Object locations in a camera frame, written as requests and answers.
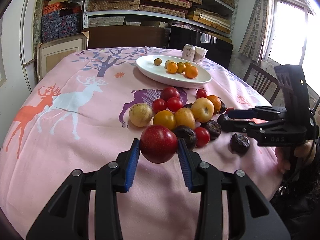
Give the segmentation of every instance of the human hand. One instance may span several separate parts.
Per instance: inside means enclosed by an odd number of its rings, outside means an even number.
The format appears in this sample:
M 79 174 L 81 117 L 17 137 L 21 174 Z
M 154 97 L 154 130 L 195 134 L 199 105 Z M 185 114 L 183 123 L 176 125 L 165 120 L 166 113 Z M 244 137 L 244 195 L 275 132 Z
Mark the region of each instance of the human hand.
M 303 161 L 306 160 L 308 157 L 308 154 L 310 152 L 311 146 L 312 146 L 313 140 L 308 140 L 305 144 L 297 146 L 294 149 L 294 156 L 298 158 L 303 158 Z M 283 149 L 281 147 L 276 147 L 275 154 L 278 158 L 278 170 L 282 173 L 285 174 L 286 171 L 290 170 L 290 162 L 287 159 L 284 159 L 284 153 Z M 313 159 L 316 156 L 316 144 L 314 145 L 311 155 L 308 158 L 307 162 L 305 165 L 309 165 L 312 163 Z

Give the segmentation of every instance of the metal screw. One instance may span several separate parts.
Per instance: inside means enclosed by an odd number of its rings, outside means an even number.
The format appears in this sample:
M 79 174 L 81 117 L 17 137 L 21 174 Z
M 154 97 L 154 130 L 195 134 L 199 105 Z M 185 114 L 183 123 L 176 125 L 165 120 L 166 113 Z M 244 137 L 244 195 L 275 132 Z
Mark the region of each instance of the metal screw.
M 116 162 L 108 163 L 108 167 L 109 167 L 110 169 L 115 169 L 116 167 L 118 167 L 118 163 L 116 163 Z
M 239 177 L 244 177 L 245 172 L 244 172 L 243 170 L 237 170 L 237 171 L 236 171 L 236 174 L 237 174 Z
M 79 176 L 80 174 L 81 174 L 81 170 L 79 170 L 79 169 L 76 169 L 72 172 L 72 175 L 75 177 Z
M 203 168 L 203 169 L 207 169 L 207 168 L 209 168 L 209 163 L 201 162 L 200 163 L 200 167 Z

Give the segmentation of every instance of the white bowl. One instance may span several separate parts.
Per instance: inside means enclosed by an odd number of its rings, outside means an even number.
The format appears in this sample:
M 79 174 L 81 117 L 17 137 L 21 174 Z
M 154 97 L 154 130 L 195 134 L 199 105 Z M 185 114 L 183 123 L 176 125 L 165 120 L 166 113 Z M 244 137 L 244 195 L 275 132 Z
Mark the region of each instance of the white bowl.
M 154 60 L 160 58 L 162 60 L 161 65 L 156 66 Z M 167 60 L 173 60 L 178 62 L 189 62 L 198 69 L 198 76 L 196 78 L 187 78 L 184 73 L 170 74 L 164 68 L 164 64 Z M 211 75 L 203 67 L 197 63 L 190 62 L 178 57 L 163 56 L 163 55 L 147 55 L 137 58 L 136 64 L 142 74 L 146 75 L 155 81 L 161 82 L 166 85 L 183 87 L 183 88 L 198 88 L 211 81 Z

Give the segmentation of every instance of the pink tablecloth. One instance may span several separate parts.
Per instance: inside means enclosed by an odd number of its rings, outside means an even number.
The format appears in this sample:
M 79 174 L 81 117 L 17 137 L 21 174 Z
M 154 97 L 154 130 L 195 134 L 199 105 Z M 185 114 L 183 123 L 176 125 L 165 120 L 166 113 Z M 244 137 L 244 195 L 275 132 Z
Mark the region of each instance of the pink tablecloth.
M 98 170 L 128 150 L 135 137 L 140 138 L 143 128 L 128 125 L 128 109 L 139 102 L 151 104 L 166 87 L 135 66 L 138 57 L 150 54 L 182 53 L 147 47 L 74 53 L 52 69 L 25 101 L 0 153 L 0 206 L 23 237 L 73 169 Z M 212 75 L 204 88 L 228 107 L 268 105 L 220 65 L 206 59 L 203 67 Z M 179 91 L 183 103 L 194 102 L 195 89 Z M 258 148 L 250 139 L 248 153 L 239 157 L 230 151 L 231 136 L 222 133 L 196 151 L 219 170 L 244 170 L 270 199 L 281 180 L 273 149 Z M 124 239 L 193 239 L 199 200 L 199 194 L 185 187 L 177 156 L 152 164 L 140 155 L 133 187 L 127 194 L 118 194 Z M 94 239 L 92 209 L 89 219 L 90 239 Z

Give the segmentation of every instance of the black television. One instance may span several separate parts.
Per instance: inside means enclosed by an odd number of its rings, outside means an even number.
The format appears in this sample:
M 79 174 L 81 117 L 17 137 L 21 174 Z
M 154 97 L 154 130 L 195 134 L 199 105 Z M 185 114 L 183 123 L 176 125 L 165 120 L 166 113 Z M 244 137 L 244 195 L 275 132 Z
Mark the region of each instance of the black television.
M 233 45 L 214 36 L 172 26 L 169 37 L 169 49 L 183 50 L 185 44 L 207 49 L 206 58 L 228 69 Z

